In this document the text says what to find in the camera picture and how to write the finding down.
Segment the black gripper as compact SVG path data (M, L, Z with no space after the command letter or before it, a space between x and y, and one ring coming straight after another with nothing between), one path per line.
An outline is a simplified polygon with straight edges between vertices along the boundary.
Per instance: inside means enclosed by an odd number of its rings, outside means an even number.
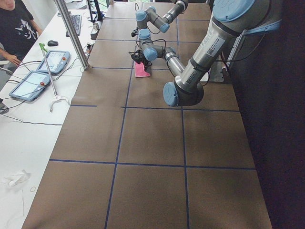
M144 54L142 52L139 52L139 64L141 64L141 63L144 65L145 72L147 72L147 73L152 72L152 65L149 64L149 61L146 59Z

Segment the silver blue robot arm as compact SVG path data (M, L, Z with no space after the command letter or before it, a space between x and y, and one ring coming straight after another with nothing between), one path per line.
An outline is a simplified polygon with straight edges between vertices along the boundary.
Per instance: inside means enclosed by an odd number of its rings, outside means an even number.
M150 6L145 10L136 11L135 18L137 27L132 31L132 37L137 35L139 30L147 29L148 22L158 28L160 32L166 33L174 19L185 12L189 3L187 0L172 0L172 2L175 5L162 17L157 14L156 8L153 6Z
M221 54L225 45L241 34L264 34L277 30L281 23L283 1L281 0L216 0L208 31L196 52L184 66L175 51L166 46L155 45L151 40L147 23L151 22L162 33L166 33L179 14L188 6L186 0L176 0L175 5L159 16L150 6L135 13L140 47L137 63L145 67L157 58L163 58L174 74L173 82L166 83L163 98L171 107L191 106L201 102L204 90L200 80Z

